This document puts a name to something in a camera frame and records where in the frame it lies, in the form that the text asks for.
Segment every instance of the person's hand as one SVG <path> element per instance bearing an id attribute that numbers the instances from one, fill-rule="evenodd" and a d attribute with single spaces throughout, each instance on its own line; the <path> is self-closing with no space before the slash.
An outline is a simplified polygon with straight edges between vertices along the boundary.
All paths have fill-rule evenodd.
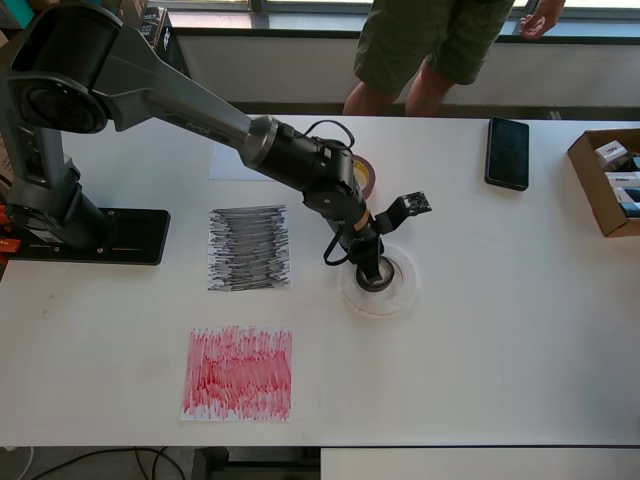
<path id="1" fill-rule="evenodd" d="M 533 15 L 520 19 L 522 36 L 527 40 L 536 40 L 558 23 L 565 0 L 540 0 Z"/>

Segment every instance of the transparent plastic disc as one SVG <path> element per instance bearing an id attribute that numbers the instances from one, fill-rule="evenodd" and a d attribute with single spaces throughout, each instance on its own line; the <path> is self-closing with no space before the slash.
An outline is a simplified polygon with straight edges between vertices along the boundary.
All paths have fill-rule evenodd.
<path id="1" fill-rule="evenodd" d="M 356 281 L 356 267 L 345 264 L 340 271 L 340 291 L 344 301 L 356 312 L 388 317 L 407 309 L 418 289 L 416 270 L 409 258 L 396 247 L 385 245 L 384 256 L 394 267 L 391 284 L 381 292 L 367 292 Z"/>

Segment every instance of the khaki shorts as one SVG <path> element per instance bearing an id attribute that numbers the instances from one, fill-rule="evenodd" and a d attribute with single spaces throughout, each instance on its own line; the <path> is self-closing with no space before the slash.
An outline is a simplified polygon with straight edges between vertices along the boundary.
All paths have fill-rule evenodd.
<path id="1" fill-rule="evenodd" d="M 447 80 L 473 83 L 514 0 L 374 0 L 362 29 L 357 77 L 400 92 L 425 60 Z"/>

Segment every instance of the white table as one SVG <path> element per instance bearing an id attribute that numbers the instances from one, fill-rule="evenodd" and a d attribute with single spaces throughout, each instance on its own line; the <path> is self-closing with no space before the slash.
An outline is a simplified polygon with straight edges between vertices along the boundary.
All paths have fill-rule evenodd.
<path id="1" fill-rule="evenodd" d="M 486 121 L 341 120 L 375 165 L 372 211 L 417 190 L 434 208 L 386 238 L 417 265 L 412 315 L 353 316 L 324 220 L 282 185 L 207 180 L 211 142 L 159 121 L 65 135 L 96 205 L 167 209 L 171 227 L 158 267 L 10 262 L 0 445 L 640 443 L 640 239 L 602 237 L 565 157 L 629 124 L 530 122 L 518 193 L 483 181 Z M 208 210 L 276 203 L 292 288 L 207 292 Z M 292 328 L 291 421 L 178 421 L 190 331 L 230 324 Z"/>

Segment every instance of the black mount plate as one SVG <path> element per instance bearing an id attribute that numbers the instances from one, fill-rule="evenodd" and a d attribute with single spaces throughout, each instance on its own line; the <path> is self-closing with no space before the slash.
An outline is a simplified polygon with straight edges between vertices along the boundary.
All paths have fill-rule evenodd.
<path id="1" fill-rule="evenodd" d="M 16 229 L 13 238 L 22 240 L 16 253 L 6 254 L 15 260 L 38 260 L 76 263 L 117 263 L 123 265 L 158 265 L 162 260 L 171 216 L 165 210 L 101 208 L 112 222 L 108 242 L 91 251 L 76 250 L 40 240 L 26 230 Z"/>

